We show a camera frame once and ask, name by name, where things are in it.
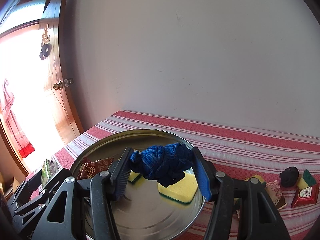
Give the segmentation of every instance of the red cloth hem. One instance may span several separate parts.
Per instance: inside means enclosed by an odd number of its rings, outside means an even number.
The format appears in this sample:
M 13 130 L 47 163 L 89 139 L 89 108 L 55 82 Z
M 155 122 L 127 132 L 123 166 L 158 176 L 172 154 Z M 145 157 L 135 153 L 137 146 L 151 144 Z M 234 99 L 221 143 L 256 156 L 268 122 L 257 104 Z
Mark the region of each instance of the red cloth hem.
M 32 153 L 32 152 L 34 152 L 34 151 L 35 151 L 34 147 L 32 146 L 31 143 L 29 143 L 26 147 L 24 147 L 23 149 L 21 149 L 21 150 L 19 151 L 19 153 L 20 153 L 20 155 L 21 155 L 22 158 L 25 158 L 25 157 L 27 157 L 30 153 Z

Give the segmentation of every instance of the blue cloth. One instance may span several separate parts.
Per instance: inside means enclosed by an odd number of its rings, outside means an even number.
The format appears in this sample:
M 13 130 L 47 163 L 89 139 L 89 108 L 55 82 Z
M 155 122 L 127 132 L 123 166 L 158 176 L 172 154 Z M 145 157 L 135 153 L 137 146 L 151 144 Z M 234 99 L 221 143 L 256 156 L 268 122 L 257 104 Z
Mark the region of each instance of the blue cloth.
M 193 165 L 192 157 L 192 151 L 185 144 L 154 145 L 141 153 L 135 151 L 130 156 L 130 166 L 132 171 L 146 179 L 157 180 L 168 187 L 184 178 L 183 171 Z

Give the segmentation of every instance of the hanging pink cloth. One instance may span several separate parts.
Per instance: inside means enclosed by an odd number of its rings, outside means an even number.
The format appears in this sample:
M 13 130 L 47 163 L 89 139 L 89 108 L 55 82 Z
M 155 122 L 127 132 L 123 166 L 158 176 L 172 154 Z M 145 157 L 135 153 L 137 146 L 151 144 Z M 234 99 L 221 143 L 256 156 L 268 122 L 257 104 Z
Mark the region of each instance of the hanging pink cloth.
M 32 153 L 35 149 L 32 144 L 29 142 L 28 138 L 26 137 L 25 133 L 22 131 L 19 123 L 17 122 L 16 116 L 14 115 L 13 111 L 11 110 L 14 95 L 11 91 L 7 89 L 9 83 L 7 79 L 4 79 L 3 88 L 3 96 L 1 95 L 1 111 L 5 123 L 8 128 L 9 134 L 11 138 L 11 142 L 13 147 L 19 151 L 22 158 L 27 157 L 30 153 Z

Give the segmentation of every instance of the metal tray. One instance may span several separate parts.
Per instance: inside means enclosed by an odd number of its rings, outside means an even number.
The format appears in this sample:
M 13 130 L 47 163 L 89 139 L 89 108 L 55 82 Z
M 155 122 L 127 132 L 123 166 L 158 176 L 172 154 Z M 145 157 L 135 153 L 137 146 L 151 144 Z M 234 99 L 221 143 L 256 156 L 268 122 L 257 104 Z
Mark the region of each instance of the metal tray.
M 106 137 L 82 152 L 70 168 L 77 176 L 83 157 L 91 161 L 114 157 L 118 159 L 126 147 L 142 151 L 152 145 L 184 143 L 187 140 L 160 130 L 128 130 Z M 169 240 L 179 236 L 193 224 L 199 215 L 205 198 L 198 189 L 190 204 L 182 204 L 159 194 L 157 182 L 141 177 L 135 184 L 128 182 L 124 197 L 112 202 L 112 211 L 122 240 Z M 91 208 L 86 206 L 85 229 L 94 238 Z

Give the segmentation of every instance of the striped tablecloth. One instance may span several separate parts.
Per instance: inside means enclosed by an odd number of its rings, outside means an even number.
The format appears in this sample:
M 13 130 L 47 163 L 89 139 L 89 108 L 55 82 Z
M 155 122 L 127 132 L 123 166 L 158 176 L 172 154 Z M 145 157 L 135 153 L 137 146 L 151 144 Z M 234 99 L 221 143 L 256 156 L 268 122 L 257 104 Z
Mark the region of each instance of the striped tablecloth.
M 94 142 L 129 129 L 158 129 L 175 133 L 198 147 L 203 156 L 236 179 L 255 174 L 274 181 L 285 168 L 295 166 L 300 173 L 308 169 L 320 181 L 320 138 L 252 128 L 232 128 L 159 115 L 119 111 L 74 139 L 52 158 L 63 168 Z M 290 208 L 295 189 L 283 189 L 288 205 L 280 210 L 292 240 L 302 239 L 320 214 L 316 205 Z M 206 203 L 193 226 L 180 240 L 201 240 L 212 210 Z M 233 217 L 230 239 L 235 240 L 238 218 Z

